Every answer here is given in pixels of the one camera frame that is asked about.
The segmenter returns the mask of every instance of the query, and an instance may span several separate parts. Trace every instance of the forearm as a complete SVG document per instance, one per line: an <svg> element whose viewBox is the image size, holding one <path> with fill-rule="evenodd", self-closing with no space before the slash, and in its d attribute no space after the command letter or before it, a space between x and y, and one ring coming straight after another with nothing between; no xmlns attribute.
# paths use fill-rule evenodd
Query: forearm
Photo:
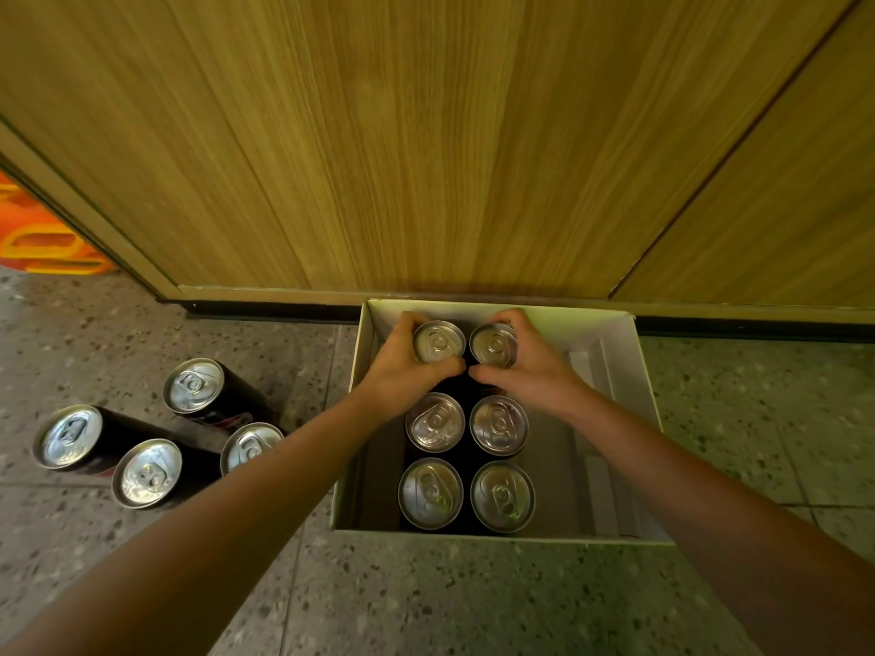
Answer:
<svg viewBox="0 0 875 656"><path fill-rule="evenodd" d="M792 640L795 653L874 647L866 642L871 566L592 389L580 387L572 404L569 423L638 491L767 652Z"/></svg>
<svg viewBox="0 0 875 656"><path fill-rule="evenodd" d="M122 649L145 656L157 646L164 654L207 653L380 425L366 403L366 396L348 396L169 512L44 610L4 655L103 656Z"/></svg>

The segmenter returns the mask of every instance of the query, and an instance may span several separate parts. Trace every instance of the aluminum can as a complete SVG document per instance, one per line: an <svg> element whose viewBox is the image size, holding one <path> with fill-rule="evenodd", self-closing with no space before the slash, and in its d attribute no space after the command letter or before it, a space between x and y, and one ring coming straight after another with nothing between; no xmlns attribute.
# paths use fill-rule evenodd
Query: aluminum can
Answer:
<svg viewBox="0 0 875 656"><path fill-rule="evenodd" d="M404 429L418 449L443 453L458 444L465 434L465 412L447 394L426 394L408 410Z"/></svg>
<svg viewBox="0 0 875 656"><path fill-rule="evenodd" d="M219 461L221 474L225 476L238 465L273 449L284 437L282 430L269 423L256 422L243 426L225 442Z"/></svg>
<svg viewBox="0 0 875 656"><path fill-rule="evenodd" d="M494 532L519 532L535 513L535 486L516 465L495 460L474 475L471 506L479 521Z"/></svg>
<svg viewBox="0 0 875 656"><path fill-rule="evenodd" d="M446 527L458 516L464 501L462 478L440 458L422 458L401 475L398 505L404 517L420 529Z"/></svg>
<svg viewBox="0 0 875 656"><path fill-rule="evenodd" d="M492 395L480 400L471 410L470 427L483 451L493 456L513 456L526 443L529 418L516 400Z"/></svg>
<svg viewBox="0 0 875 656"><path fill-rule="evenodd" d="M130 509L179 503L221 478L219 454L178 441L141 441L115 468L112 494Z"/></svg>
<svg viewBox="0 0 875 656"><path fill-rule="evenodd" d="M55 412L39 429L31 452L40 467L111 477L128 450L168 430L94 405L71 405Z"/></svg>
<svg viewBox="0 0 875 656"><path fill-rule="evenodd" d="M469 347L482 364L510 368L516 363L516 334L506 324L482 324L471 332Z"/></svg>
<svg viewBox="0 0 875 656"><path fill-rule="evenodd" d="M432 320L413 332L413 349L427 364L461 357L465 354L465 334L452 322Z"/></svg>
<svg viewBox="0 0 875 656"><path fill-rule="evenodd" d="M174 368L164 385L164 402L179 416L229 435L255 421L278 421L264 396L215 359L190 359Z"/></svg>

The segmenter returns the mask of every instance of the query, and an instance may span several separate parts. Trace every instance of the cardboard box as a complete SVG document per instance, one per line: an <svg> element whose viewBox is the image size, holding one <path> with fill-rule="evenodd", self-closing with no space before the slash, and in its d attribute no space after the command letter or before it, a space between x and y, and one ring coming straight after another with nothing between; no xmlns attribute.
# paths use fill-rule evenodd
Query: cardboard box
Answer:
<svg viewBox="0 0 875 656"><path fill-rule="evenodd" d="M365 376L404 310L456 324L465 336L512 304L375 299L361 309L350 390ZM591 308L523 307L541 334L587 383L661 428L653 390L629 313ZM670 538L605 459L563 421L521 401L529 439L513 461L535 486L535 514L510 536L420 533L438 538L516 538L568 542L670 543ZM334 489L332 529L396 533L406 521L397 504L407 435L403 417L386 424L359 452ZM465 488L465 501L468 501Z"/></svg>

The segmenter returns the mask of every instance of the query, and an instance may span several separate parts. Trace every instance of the wooden door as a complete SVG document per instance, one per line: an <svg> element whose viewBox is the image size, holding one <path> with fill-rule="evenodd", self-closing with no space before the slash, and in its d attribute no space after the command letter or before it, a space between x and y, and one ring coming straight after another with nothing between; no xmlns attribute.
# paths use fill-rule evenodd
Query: wooden door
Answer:
<svg viewBox="0 0 875 656"><path fill-rule="evenodd" d="M849 0L0 0L0 113L183 285L605 297Z"/></svg>
<svg viewBox="0 0 875 656"><path fill-rule="evenodd" d="M616 298L875 307L875 0L863 0Z"/></svg>

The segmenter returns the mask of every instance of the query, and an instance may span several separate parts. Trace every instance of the can lid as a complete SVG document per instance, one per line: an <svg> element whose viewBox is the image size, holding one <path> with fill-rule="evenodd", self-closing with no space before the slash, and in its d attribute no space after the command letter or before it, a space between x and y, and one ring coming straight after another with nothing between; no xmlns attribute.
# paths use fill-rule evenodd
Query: can lid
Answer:
<svg viewBox="0 0 875 656"><path fill-rule="evenodd" d="M496 460L474 475L471 506L480 522L502 533L518 532L535 512L535 487L524 471Z"/></svg>
<svg viewBox="0 0 875 656"><path fill-rule="evenodd" d="M190 359L170 371L165 404L178 415L197 412L213 402L224 385L225 373L217 361Z"/></svg>
<svg viewBox="0 0 875 656"><path fill-rule="evenodd" d="M479 326L471 334L471 352L482 364L509 368L516 363L514 328L502 323Z"/></svg>
<svg viewBox="0 0 875 656"><path fill-rule="evenodd" d="M123 507L158 503L180 480L182 452L170 440L146 440L128 451L112 476L112 493Z"/></svg>
<svg viewBox="0 0 875 656"><path fill-rule="evenodd" d="M398 484L398 505L420 529L441 529L462 509L462 478L450 463L423 458L410 465Z"/></svg>
<svg viewBox="0 0 875 656"><path fill-rule="evenodd" d="M413 347L419 360L433 364L465 353L465 336L455 324L432 320L413 332Z"/></svg>
<svg viewBox="0 0 875 656"><path fill-rule="evenodd" d="M471 433L484 451L512 456L526 441L529 418L516 400L487 396L471 410Z"/></svg>
<svg viewBox="0 0 875 656"><path fill-rule="evenodd" d="M103 415L91 405L72 405L55 412L33 441L33 457L41 467L63 470L94 448L103 430Z"/></svg>
<svg viewBox="0 0 875 656"><path fill-rule="evenodd" d="M465 413L447 394L426 394L408 410L404 429L419 449L432 453L448 451L465 434Z"/></svg>
<svg viewBox="0 0 875 656"><path fill-rule="evenodd" d="M283 440L283 433L269 423L249 423L228 438L222 449L219 467L224 476L238 465L252 460Z"/></svg>

